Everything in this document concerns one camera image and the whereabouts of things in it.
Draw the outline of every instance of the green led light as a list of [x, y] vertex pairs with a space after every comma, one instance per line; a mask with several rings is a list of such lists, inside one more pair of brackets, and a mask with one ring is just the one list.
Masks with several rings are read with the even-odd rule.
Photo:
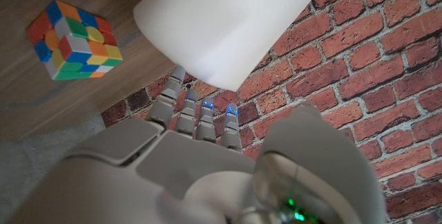
[[298, 212], [295, 212], [295, 219], [299, 221], [304, 221], [305, 218], [302, 214], [299, 214]]

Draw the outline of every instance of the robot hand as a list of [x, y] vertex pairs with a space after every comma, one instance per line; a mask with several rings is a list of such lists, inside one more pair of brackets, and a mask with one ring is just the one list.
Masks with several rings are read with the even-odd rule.
[[9, 223], [385, 221], [369, 162], [309, 104], [273, 124], [256, 163], [242, 155], [234, 104], [221, 145], [210, 98], [194, 131], [193, 90], [168, 130], [184, 74], [174, 69], [145, 120], [125, 120], [70, 150]]

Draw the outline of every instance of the red brick wall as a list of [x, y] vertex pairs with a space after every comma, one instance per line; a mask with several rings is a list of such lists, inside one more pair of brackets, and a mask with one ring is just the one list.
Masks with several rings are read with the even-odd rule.
[[[252, 158], [277, 119], [313, 102], [371, 160], [390, 223], [442, 223], [441, 4], [313, 0], [238, 92], [191, 76], [186, 86], [213, 97], [217, 135], [221, 112], [239, 104], [244, 153]], [[143, 118], [166, 78], [105, 111], [106, 125]]]

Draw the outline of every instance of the colorful cube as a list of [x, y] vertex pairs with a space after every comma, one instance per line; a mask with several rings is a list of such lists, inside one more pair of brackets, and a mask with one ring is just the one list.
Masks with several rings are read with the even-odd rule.
[[102, 77], [123, 61], [109, 22], [58, 0], [26, 33], [53, 80]]

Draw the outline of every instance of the wooden floor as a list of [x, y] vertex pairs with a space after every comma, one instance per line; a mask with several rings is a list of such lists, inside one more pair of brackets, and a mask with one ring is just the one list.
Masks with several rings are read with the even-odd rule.
[[25, 32], [50, 1], [1, 0], [2, 141], [79, 124], [173, 67], [135, 25], [140, 0], [61, 0], [109, 20], [124, 61], [102, 78], [52, 81]]

